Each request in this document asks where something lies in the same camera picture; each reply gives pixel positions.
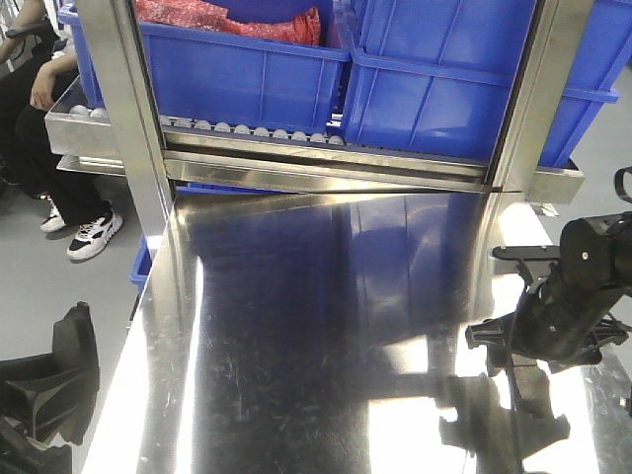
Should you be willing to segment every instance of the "white sneaker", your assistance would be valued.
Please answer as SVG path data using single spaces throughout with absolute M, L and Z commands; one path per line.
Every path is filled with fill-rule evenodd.
M 56 232 L 57 230 L 63 229 L 66 226 L 66 223 L 64 222 L 63 217 L 61 217 L 61 214 L 59 213 L 59 209 L 57 209 L 57 206 L 52 201 L 50 196 L 44 196 L 44 198 L 48 200 L 48 203 L 50 204 L 50 215 L 48 216 L 48 219 L 45 220 L 39 228 L 41 229 L 42 232 L 45 232 L 46 234 L 49 232 Z
M 112 209 L 89 224 L 81 224 L 68 247 L 70 260 L 88 260 L 103 252 L 122 226 L 122 217 Z

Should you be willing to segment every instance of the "stainless steel table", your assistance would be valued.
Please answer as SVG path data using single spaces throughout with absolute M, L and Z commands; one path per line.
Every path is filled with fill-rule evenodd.
M 83 472 L 632 472 L 613 355 L 542 366 L 516 451 L 465 344 L 522 289 L 491 249 L 549 243 L 520 194 L 180 197 Z

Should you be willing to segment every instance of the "red fabric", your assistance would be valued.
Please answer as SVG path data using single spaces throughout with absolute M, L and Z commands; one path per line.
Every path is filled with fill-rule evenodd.
M 320 43 L 320 17 L 318 9 L 312 7 L 306 13 L 286 23 L 243 24 L 226 19 L 223 31 L 245 37 L 318 45 Z
M 239 23 L 228 10 L 202 0 L 136 0 L 138 20 L 176 27 L 213 30 L 247 37 L 318 45 L 320 16 L 316 7 L 285 23 Z
M 141 22 L 222 31 L 228 10 L 202 1 L 136 0 Z

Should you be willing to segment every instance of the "person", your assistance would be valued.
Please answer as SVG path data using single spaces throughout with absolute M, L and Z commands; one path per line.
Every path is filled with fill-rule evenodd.
M 0 155 L 11 180 L 31 197 L 47 199 L 50 214 L 40 229 L 79 229 L 68 247 L 71 261 L 95 257 L 122 226 L 122 217 L 101 199 L 94 175 L 57 170 L 61 156 L 50 151 L 44 116 L 77 77 L 72 36 L 57 21 L 59 0 L 25 0 L 13 28 L 48 16 L 59 40 L 0 79 Z M 23 39 L 0 44 L 5 63 Z

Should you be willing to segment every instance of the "blue bin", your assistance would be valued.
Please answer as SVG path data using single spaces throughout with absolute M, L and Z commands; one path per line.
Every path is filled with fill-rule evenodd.
M 151 256 L 149 255 L 149 250 L 147 250 L 147 241 L 144 237 L 141 237 L 138 244 L 138 254 L 136 254 L 134 264 L 129 272 L 129 281 L 138 286 L 138 294 L 142 294 L 143 289 L 145 289 L 150 270 Z
M 514 77 L 367 54 L 347 13 L 355 46 L 345 140 L 488 162 Z M 563 166 L 603 104 L 617 99 L 616 92 L 567 88 L 541 164 Z
M 535 0 L 356 0 L 355 6 L 359 45 L 368 54 L 514 75 Z
M 563 168 L 603 105 L 618 100 L 615 89 L 602 92 L 567 87 L 540 156 L 540 166 Z
M 233 2 L 219 3 L 232 11 Z M 281 15 L 277 21 L 286 21 L 293 16 L 287 17 L 288 12 L 295 15 L 306 10 L 300 3 L 274 3 L 262 19 L 270 20 L 271 12 L 277 12 Z M 340 79 L 350 59 L 349 49 L 344 47 L 345 40 L 332 20 L 331 0 L 302 3 L 322 4 L 321 21 L 328 47 L 141 24 L 160 113 L 251 127 L 325 131 L 339 102 Z M 291 5 L 292 9 L 279 5 Z M 88 102 L 91 107 L 102 107 L 103 97 L 79 16 L 74 7 L 65 6 L 59 18 L 70 25 L 75 37 Z
M 514 73 L 532 0 L 352 0 L 369 54 Z M 609 90 L 632 56 L 632 0 L 595 0 L 569 86 Z
M 596 0 L 568 84 L 608 90 L 632 56 L 632 0 Z

